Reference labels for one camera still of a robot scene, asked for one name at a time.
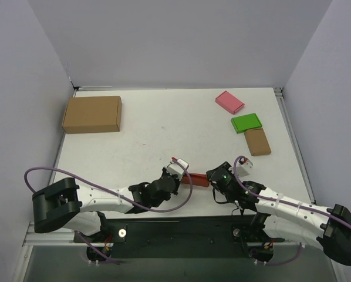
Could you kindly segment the red paper box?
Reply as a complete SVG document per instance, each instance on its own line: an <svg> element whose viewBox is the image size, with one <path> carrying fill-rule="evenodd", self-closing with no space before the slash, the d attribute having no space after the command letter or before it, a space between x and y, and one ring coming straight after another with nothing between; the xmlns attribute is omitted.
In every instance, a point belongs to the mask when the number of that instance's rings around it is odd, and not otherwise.
<svg viewBox="0 0 351 282"><path fill-rule="evenodd" d="M193 186L209 187L210 185L206 174L190 173L190 177L191 177ZM190 180L188 179L188 176L186 174L183 176L181 183L190 184Z"/></svg>

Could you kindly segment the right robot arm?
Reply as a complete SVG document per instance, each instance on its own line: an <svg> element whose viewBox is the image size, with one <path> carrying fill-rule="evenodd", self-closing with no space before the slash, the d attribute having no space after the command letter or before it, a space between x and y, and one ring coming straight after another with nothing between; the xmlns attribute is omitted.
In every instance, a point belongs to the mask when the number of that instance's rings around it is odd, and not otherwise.
<svg viewBox="0 0 351 282"><path fill-rule="evenodd" d="M256 213L258 228L271 239L321 249L331 260L351 266L351 212L345 206L315 206L286 197L263 184L241 181L236 165L224 162L206 172L214 192L244 212Z"/></svg>

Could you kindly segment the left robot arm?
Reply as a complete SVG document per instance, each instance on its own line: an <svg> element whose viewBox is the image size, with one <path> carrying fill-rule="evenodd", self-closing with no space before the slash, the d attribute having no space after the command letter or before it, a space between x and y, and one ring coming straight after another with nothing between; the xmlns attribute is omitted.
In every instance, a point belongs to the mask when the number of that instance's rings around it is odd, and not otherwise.
<svg viewBox="0 0 351 282"><path fill-rule="evenodd" d="M159 179L117 190L98 189L90 184L82 186L73 177L64 178L34 192L34 230L50 233L67 228L80 231L94 241L103 241L108 234L105 212L153 212L172 195L177 195L183 176L182 168L169 164L162 169Z"/></svg>

